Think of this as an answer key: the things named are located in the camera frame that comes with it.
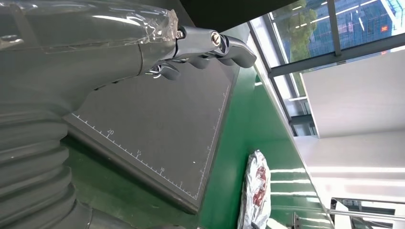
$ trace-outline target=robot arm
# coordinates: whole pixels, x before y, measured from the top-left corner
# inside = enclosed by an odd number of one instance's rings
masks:
[[[0,228],[132,228],[76,200],[63,115],[129,77],[176,79],[171,62],[250,67],[246,45],[178,27],[174,12],[122,1],[0,2]]]

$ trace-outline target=white plastic bag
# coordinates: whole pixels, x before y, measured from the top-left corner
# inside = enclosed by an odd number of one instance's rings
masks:
[[[265,229],[270,217],[270,169],[260,150],[249,155],[237,229]]]

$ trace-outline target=plastic bag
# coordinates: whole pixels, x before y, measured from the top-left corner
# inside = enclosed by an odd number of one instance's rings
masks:
[[[247,162],[237,228],[265,229],[270,212],[270,169],[262,152],[256,150]]]
[[[118,0],[4,0],[0,51],[71,52],[173,42],[173,10]]]

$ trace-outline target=metal screw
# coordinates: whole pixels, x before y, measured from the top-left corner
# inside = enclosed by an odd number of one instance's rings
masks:
[[[183,31],[177,30],[176,38],[177,38],[177,39],[183,39],[183,38],[184,38],[184,33],[183,33]]]
[[[217,31],[211,33],[211,40],[215,46],[219,46],[221,44],[221,35]]]

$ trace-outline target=glass window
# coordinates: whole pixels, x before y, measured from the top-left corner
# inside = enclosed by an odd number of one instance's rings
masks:
[[[402,0],[335,0],[341,48],[404,33]]]
[[[324,0],[299,0],[271,12],[270,18],[287,63],[333,51]]]
[[[403,221],[395,221],[394,218],[391,218],[391,216],[403,216],[405,214],[405,204],[403,203],[333,198],[331,200],[330,208],[342,211],[386,215],[386,219],[372,218],[372,216],[353,217],[331,215],[335,226],[342,224],[344,220],[349,219],[352,229],[403,228]]]
[[[267,61],[267,64],[274,68],[285,64],[286,60],[281,53],[281,48],[278,42],[272,42],[273,40],[277,41],[277,38],[274,31],[267,27],[264,17],[268,17],[268,15],[258,17],[250,22],[254,33],[256,33],[260,48],[263,50],[265,56],[265,60],[263,61]]]
[[[295,129],[297,136],[318,135],[315,124],[313,122],[293,125],[292,128]]]
[[[274,78],[289,116],[309,115],[308,99],[302,82],[302,73],[290,73]]]

